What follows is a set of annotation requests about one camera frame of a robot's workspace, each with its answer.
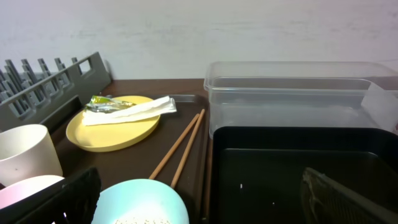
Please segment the rice and shell waste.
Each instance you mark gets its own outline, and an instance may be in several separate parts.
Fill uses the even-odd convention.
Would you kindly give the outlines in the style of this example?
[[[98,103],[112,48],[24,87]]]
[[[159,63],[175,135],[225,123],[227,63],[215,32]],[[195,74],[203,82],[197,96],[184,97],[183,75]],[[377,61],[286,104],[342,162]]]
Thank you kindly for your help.
[[[139,218],[139,217],[132,217],[132,218],[125,218],[125,219],[117,219],[114,224],[171,224],[172,222],[162,219],[162,218]]]

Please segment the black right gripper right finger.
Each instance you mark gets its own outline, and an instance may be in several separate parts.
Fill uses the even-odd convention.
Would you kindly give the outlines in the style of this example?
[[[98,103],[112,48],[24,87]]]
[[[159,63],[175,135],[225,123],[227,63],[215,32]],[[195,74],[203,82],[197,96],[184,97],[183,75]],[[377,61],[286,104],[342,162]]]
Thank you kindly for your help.
[[[300,198],[310,224],[397,223],[395,212],[310,167],[302,173]]]

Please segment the light blue bowl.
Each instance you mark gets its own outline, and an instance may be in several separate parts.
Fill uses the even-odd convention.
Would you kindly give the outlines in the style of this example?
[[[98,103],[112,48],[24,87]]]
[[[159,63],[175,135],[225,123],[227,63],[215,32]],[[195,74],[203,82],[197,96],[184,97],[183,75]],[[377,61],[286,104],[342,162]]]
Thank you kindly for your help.
[[[127,180],[102,191],[92,222],[107,224],[132,217],[190,222],[179,194],[167,184],[150,179]]]

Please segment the white cup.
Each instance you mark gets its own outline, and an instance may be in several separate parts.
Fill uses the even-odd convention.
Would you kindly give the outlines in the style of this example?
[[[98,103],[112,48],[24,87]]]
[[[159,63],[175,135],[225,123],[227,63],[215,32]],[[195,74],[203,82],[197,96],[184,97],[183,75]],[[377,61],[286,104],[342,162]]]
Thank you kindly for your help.
[[[2,132],[1,184],[8,187],[40,175],[63,175],[47,127],[28,124]]]

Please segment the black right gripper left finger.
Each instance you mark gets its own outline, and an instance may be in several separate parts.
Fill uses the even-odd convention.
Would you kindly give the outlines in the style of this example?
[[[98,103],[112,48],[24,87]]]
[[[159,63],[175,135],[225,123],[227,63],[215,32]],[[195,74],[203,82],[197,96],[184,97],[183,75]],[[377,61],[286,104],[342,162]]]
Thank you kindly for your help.
[[[1,223],[91,223],[100,197],[97,168],[67,177],[1,209]]]

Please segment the green foil wrapper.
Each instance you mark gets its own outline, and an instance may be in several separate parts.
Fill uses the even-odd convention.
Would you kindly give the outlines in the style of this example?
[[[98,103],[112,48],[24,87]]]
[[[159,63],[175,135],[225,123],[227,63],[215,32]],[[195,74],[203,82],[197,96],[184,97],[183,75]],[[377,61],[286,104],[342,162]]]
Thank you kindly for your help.
[[[135,106],[135,104],[131,102],[115,100],[104,96],[92,96],[90,102],[85,105],[85,109],[95,113],[113,113],[132,106]]]

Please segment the white paper napkin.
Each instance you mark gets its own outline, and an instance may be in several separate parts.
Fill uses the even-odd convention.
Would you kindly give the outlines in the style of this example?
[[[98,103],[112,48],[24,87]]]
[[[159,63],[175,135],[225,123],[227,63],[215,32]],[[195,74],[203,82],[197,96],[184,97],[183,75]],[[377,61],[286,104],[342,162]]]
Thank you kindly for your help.
[[[175,100],[169,96],[150,100],[146,103],[134,104],[135,106],[113,113],[95,113],[84,109],[82,124],[84,126],[96,126],[130,123],[177,111]]]

